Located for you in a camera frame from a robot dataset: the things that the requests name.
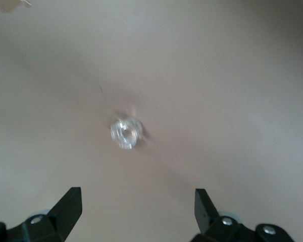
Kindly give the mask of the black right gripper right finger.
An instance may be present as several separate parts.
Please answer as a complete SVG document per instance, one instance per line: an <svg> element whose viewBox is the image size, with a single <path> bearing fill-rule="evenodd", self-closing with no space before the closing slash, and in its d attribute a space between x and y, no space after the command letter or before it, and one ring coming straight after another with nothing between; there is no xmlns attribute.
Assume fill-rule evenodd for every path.
<svg viewBox="0 0 303 242"><path fill-rule="evenodd" d="M194 241L293 241L281 227L258 224L251 230L232 216L220 215L205 189L196 189L194 215L200 233Z"/></svg>

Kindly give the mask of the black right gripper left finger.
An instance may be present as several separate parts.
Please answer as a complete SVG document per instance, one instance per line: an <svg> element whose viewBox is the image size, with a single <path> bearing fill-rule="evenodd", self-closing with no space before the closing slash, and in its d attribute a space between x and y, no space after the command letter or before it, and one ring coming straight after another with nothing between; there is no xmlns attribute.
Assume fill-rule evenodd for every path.
<svg viewBox="0 0 303 242"><path fill-rule="evenodd" d="M0 222L0 241L65 241L81 214L81 188L72 187L46 213L36 213L10 229Z"/></svg>

